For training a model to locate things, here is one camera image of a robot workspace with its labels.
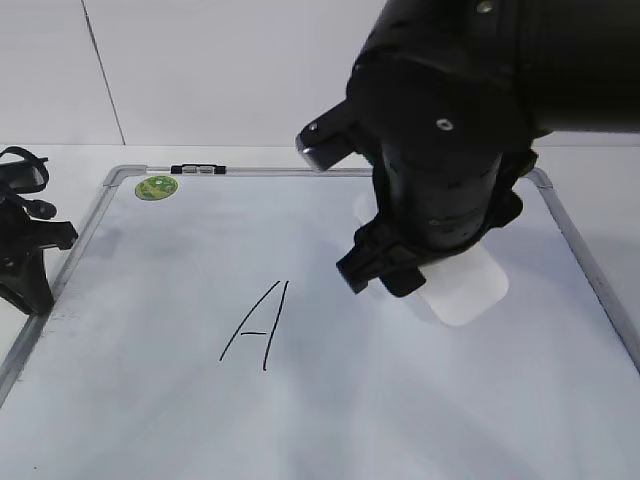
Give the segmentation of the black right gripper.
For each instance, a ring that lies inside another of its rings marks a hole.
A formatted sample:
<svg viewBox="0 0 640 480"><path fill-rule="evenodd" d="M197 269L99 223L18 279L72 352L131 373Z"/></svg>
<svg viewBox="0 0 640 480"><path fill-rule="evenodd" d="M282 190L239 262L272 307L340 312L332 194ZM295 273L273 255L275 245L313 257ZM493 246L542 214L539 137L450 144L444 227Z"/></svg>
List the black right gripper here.
<svg viewBox="0 0 640 480"><path fill-rule="evenodd" d="M523 202L513 187L538 159L529 147L429 153L384 140L372 145L378 213L336 266L354 293L378 279L397 298L426 284L421 253L458 253L515 220Z"/></svg>

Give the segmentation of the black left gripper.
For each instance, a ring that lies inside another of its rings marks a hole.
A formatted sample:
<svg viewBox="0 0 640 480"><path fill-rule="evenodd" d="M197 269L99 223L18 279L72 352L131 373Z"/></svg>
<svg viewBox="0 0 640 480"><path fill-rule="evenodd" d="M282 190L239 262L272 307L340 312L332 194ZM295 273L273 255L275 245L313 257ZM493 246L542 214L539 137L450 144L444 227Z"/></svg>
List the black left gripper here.
<svg viewBox="0 0 640 480"><path fill-rule="evenodd" d="M43 250L70 250L78 233L55 222L56 207L22 197L1 199L1 298L26 315L49 313L54 304Z"/></svg>

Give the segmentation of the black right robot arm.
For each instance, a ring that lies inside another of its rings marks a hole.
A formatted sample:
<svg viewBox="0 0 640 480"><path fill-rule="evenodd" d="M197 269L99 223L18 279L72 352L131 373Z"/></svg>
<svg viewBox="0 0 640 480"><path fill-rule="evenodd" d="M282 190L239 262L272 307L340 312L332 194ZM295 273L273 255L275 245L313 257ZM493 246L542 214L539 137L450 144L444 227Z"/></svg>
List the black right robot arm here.
<svg viewBox="0 0 640 480"><path fill-rule="evenodd" d="M346 102L376 146L378 206L338 268L403 297L421 267L523 208L513 187L553 132L639 129L635 1L391 1Z"/></svg>

